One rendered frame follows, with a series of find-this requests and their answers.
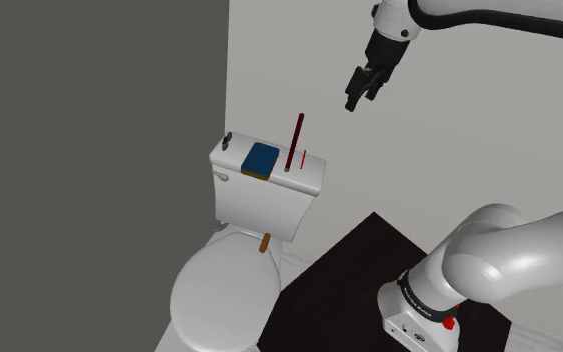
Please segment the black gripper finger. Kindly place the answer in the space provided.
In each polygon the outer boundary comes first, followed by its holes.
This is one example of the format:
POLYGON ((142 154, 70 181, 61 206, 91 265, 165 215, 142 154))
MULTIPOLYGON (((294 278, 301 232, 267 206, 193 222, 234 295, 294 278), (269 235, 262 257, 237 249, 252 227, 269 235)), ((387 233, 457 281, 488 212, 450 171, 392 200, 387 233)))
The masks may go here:
POLYGON ((347 100, 345 109, 353 112, 365 91, 369 88, 371 71, 367 68, 357 66, 345 89, 347 100))
POLYGON ((391 73, 384 71, 374 77, 368 89, 366 90, 365 98, 373 101, 379 90, 390 80, 391 73))

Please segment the dark red long stick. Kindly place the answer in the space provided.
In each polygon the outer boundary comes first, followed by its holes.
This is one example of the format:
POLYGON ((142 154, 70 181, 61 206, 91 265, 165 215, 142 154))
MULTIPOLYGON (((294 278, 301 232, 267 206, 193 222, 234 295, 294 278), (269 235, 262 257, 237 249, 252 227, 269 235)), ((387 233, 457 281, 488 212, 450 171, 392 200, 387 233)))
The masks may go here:
POLYGON ((302 129, 302 126, 303 126, 304 118, 305 118, 305 114, 303 112, 298 114, 294 133, 293 133, 293 136, 292 136, 291 145, 290 145, 289 152, 288 152, 288 155, 287 155, 287 158, 286 158, 286 163, 285 163, 285 166, 284 166, 284 171, 286 173, 290 171, 291 166, 292 166, 292 162, 293 162, 293 158, 294 158, 294 155, 295 155, 295 151, 296 151, 297 143, 298 143, 299 136, 300 136, 300 133, 301 133, 301 129, 302 129))

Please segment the blue sponge with yellow base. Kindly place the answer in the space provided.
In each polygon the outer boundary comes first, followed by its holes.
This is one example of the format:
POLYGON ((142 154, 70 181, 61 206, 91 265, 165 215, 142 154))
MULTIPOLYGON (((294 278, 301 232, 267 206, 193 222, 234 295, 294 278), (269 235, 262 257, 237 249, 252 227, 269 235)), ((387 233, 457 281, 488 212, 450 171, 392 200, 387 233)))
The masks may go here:
POLYGON ((260 180, 268 180, 279 157, 277 147, 256 142, 241 164, 240 172, 260 180))

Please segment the white toilet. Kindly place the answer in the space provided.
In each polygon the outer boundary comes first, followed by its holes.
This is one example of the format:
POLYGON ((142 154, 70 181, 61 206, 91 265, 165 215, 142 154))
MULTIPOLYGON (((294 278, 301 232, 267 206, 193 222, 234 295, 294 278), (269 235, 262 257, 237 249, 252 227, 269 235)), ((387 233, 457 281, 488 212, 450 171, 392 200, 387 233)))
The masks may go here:
POLYGON ((295 239, 319 196, 325 160, 289 147, 233 134, 211 150, 215 218, 210 240, 179 271, 170 297, 171 327, 186 352, 251 352, 282 291, 281 253, 295 239), (241 164, 254 143, 277 147, 278 160, 266 181, 244 175, 241 164), (268 249, 259 252, 265 233, 268 249))

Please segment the dark robot stand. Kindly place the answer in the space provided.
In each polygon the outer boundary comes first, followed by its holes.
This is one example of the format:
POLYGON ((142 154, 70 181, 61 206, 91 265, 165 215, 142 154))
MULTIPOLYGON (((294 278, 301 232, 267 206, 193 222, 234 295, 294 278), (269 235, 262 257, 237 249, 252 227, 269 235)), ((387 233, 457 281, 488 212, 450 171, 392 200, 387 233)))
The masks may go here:
POLYGON ((282 290, 260 352, 506 352, 489 304, 439 302, 449 238, 426 253, 370 214, 282 290))

